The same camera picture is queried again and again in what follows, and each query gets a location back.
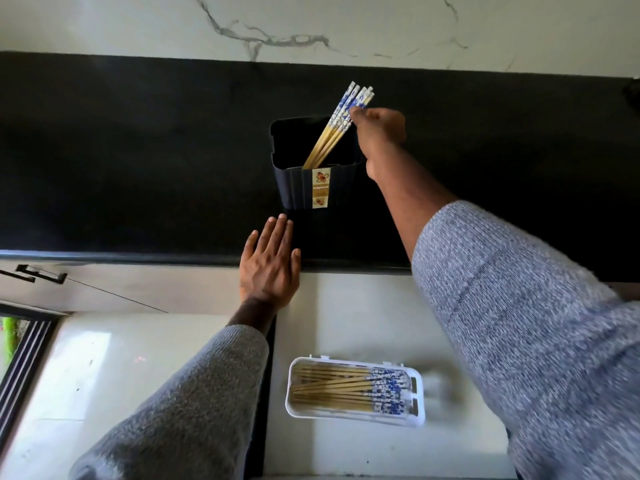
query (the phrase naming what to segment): person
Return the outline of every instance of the person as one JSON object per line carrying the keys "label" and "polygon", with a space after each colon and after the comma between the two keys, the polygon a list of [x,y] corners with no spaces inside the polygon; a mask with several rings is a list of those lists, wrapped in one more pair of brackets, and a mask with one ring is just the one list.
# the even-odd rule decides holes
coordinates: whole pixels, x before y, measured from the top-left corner
{"label": "person", "polygon": [[[448,192],[402,149],[401,113],[351,116],[415,282],[510,431],[516,469],[526,479],[640,477],[640,303]],[[264,334],[300,279],[292,233],[284,215],[251,233],[243,302],[228,326],[82,455],[71,478],[239,478],[268,356]]]}

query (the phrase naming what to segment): white plastic basket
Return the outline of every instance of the white plastic basket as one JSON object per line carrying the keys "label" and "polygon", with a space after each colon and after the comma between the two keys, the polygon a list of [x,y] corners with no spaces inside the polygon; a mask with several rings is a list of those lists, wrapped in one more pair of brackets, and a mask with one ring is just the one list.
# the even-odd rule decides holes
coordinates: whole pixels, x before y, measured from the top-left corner
{"label": "white plastic basket", "polygon": [[[412,391],[410,393],[411,400],[413,402],[412,410],[416,413],[407,415],[391,415],[382,413],[370,413],[365,411],[349,411],[349,410],[336,410],[329,408],[304,408],[303,406],[292,404],[289,400],[291,394],[292,384],[292,371],[293,366],[300,362],[310,363],[332,363],[336,365],[349,365],[349,366],[364,366],[370,368],[382,367],[384,369],[391,369],[395,371],[404,371],[409,375],[412,380]],[[369,362],[354,362],[351,360],[331,360],[328,356],[322,355],[320,358],[298,357],[289,366],[289,382],[287,384],[287,397],[285,399],[285,407],[287,412],[294,418],[324,418],[324,419],[355,419],[359,421],[370,421],[384,424],[393,424],[396,426],[408,426],[411,428],[417,428],[422,426],[425,421],[424,412],[424,391],[422,386],[422,377],[415,369],[410,367],[404,367],[402,365],[394,365],[389,362],[369,363]]]}

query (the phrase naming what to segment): cabinet handle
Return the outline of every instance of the cabinet handle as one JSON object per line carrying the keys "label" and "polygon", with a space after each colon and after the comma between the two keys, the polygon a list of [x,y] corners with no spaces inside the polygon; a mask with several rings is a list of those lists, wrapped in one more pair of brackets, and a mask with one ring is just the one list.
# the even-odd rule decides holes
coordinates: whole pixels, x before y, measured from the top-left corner
{"label": "cabinet handle", "polygon": [[27,281],[28,280],[36,281],[36,278],[42,278],[43,280],[51,281],[51,282],[54,282],[54,283],[57,283],[57,284],[61,285],[67,279],[67,273],[61,273],[61,274],[51,273],[51,274],[53,274],[55,276],[55,278],[52,278],[51,276],[47,276],[46,274],[42,274],[39,271],[32,271],[32,270],[30,270],[28,268],[29,268],[28,264],[19,264],[15,268],[15,272],[16,273],[24,273],[24,274],[28,274],[30,276],[34,276],[34,278],[23,278],[23,280],[27,280]]}
{"label": "cabinet handle", "polygon": [[11,276],[12,278],[17,278],[22,281],[28,281],[30,283],[35,283],[36,278],[27,278],[26,276],[20,276],[20,274],[9,273],[9,271],[3,271],[0,269],[0,274],[4,274],[5,276]]}

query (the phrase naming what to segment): gray sweater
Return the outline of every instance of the gray sweater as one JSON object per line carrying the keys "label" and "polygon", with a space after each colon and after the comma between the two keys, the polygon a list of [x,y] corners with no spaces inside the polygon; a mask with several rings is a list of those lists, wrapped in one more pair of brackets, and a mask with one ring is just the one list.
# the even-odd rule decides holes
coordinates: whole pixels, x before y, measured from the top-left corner
{"label": "gray sweater", "polygon": [[[412,266],[511,431],[524,478],[640,478],[640,303],[464,201],[428,222]],[[71,478],[238,478],[267,355],[257,330],[225,328],[80,457]]]}

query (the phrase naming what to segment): black countertop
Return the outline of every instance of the black countertop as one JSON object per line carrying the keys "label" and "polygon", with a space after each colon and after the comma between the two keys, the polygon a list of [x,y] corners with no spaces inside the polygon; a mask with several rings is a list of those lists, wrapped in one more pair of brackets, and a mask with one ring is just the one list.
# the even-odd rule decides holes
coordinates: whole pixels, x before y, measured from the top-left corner
{"label": "black countertop", "polygon": [[[604,280],[640,281],[640,119],[623,79],[0,54],[0,258],[236,265],[282,209],[272,121],[351,80],[407,116],[407,149],[460,197]],[[306,269],[407,271],[365,175],[290,214]]]}

